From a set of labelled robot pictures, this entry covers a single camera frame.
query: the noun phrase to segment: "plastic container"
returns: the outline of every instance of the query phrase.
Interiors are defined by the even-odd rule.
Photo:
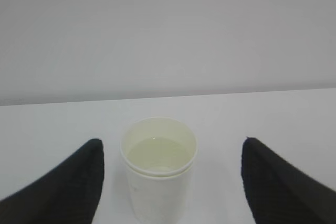
[[[144,119],[126,132],[120,148],[139,222],[176,224],[197,153],[194,133],[173,119]]]

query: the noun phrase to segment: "white table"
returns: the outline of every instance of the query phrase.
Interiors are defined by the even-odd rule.
[[[186,123],[199,139],[181,224],[254,223],[240,177],[246,136],[336,189],[336,89],[321,89],[0,107],[0,198],[98,137],[106,172],[93,223],[136,223],[118,143],[130,124],[157,115]]]

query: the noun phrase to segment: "yellowish liquid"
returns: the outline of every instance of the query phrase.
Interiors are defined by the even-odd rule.
[[[163,137],[139,142],[127,158],[137,167],[151,172],[171,172],[183,167],[191,159],[183,145]]]

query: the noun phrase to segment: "white wall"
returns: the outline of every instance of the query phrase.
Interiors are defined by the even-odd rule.
[[[0,104],[336,87],[335,0],[0,0]]]

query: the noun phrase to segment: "white plastic cup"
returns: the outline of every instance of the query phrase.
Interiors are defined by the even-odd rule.
[[[165,138],[182,145],[188,153],[185,162],[174,170],[144,169],[131,162],[128,158],[130,151],[141,141],[151,138],[157,138],[158,141]],[[192,165],[197,153],[194,133],[185,124],[173,119],[148,118],[134,124],[126,132],[120,149],[138,221],[142,224],[176,224],[185,209]]]

